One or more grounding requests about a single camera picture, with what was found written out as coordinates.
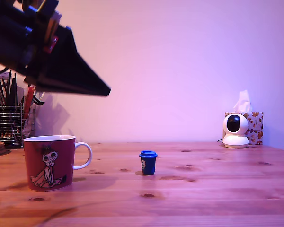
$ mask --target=cartoon character print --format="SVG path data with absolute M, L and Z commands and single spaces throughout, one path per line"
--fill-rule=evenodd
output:
M 53 150 L 51 146 L 42 148 L 42 161 L 45 162 L 45 168 L 37 176 L 31 176 L 32 183 L 40 188 L 52 188 L 55 185 L 60 185 L 66 181 L 66 175 L 54 179 L 53 166 L 54 160 L 58 157 L 58 152 Z

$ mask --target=wood grain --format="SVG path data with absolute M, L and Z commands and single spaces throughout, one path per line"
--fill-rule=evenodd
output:
M 222 143 L 91 144 L 89 166 L 73 184 L 34 192 L 24 152 L 0 156 L 3 227 L 284 227 L 284 151 Z M 139 153 L 158 153 L 143 176 Z M 78 148 L 75 164 L 88 157 Z

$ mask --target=mug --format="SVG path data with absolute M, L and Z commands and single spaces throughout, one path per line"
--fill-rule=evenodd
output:
M 38 136 L 23 140 L 28 187 L 33 191 L 53 191 L 72 184 L 73 170 L 86 167 L 92 158 L 87 143 L 76 143 L 75 136 Z M 85 164 L 74 166 L 75 149 L 84 145 L 89 150 Z

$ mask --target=white wall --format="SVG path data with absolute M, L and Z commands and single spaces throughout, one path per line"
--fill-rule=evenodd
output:
M 112 91 L 48 94 L 38 135 L 217 141 L 247 89 L 265 112 L 264 143 L 284 149 L 284 0 L 61 0 L 57 10 Z

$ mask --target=tissue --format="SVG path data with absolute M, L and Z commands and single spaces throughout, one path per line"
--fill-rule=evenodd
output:
M 239 100 L 233 107 L 235 112 L 252 112 L 248 91 L 240 91 Z

